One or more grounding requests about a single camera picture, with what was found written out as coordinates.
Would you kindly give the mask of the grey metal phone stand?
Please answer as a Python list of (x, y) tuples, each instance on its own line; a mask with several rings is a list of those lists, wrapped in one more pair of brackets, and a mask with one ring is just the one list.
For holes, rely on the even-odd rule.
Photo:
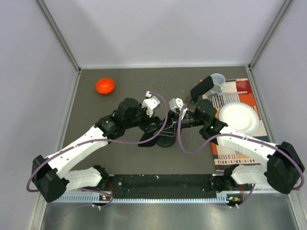
[(193, 100), (191, 96), (188, 96), (185, 98), (184, 103), (187, 104), (187, 108), (190, 110), (194, 110), (196, 108), (197, 103), (201, 100), (202, 98), (199, 97), (196, 100)]

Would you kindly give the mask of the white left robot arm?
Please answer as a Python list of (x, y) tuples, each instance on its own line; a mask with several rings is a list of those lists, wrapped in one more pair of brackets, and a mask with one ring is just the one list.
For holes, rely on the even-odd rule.
[(83, 187), (104, 190), (109, 183), (109, 175), (100, 166), (87, 170), (72, 171), (72, 168), (96, 150), (111, 142), (118, 143), (130, 128), (139, 127), (145, 131), (157, 122), (155, 108), (160, 104), (156, 96), (139, 103), (133, 98), (125, 98), (110, 115), (100, 118), (85, 134), (62, 150), (47, 157), (34, 158), (29, 179), (47, 202), (60, 198), (66, 191)]

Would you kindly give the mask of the black smartphone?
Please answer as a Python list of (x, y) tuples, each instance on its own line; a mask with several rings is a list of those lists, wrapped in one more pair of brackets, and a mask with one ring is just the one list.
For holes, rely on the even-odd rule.
[(203, 94), (210, 91), (214, 87), (213, 79), (211, 76), (203, 79), (199, 84), (190, 90), (191, 99), (198, 100)]
[[(162, 125), (150, 125), (146, 131), (144, 132), (143, 136), (140, 139), (140, 142), (148, 140), (152, 138), (160, 129)], [(158, 136), (170, 136), (168, 133), (163, 134), (162, 132)], [(138, 144), (139, 147), (153, 147), (157, 144), (158, 136), (154, 139), (147, 141), (146, 143)]]

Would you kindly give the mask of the black camera stand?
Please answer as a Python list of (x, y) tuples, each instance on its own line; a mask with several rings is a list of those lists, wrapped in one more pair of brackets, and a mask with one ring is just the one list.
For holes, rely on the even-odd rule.
[(174, 145), (176, 136), (158, 136), (157, 145), (162, 148), (169, 148)]

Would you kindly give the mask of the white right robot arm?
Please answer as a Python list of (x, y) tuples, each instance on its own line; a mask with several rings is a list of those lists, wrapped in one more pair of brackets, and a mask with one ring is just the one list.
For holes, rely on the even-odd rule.
[(188, 111), (180, 98), (173, 98), (169, 106), (178, 114), (178, 137), (184, 128), (182, 122), (187, 122), (188, 127), (201, 126), (199, 133), (206, 143), (235, 150), (256, 161), (255, 165), (239, 164), (226, 170), (224, 184), (228, 189), (234, 190), (241, 184), (258, 184), (289, 194), (304, 185), (305, 168), (292, 144), (269, 143), (231, 128), (216, 118), (216, 109), (207, 99), (200, 100), (194, 112)]

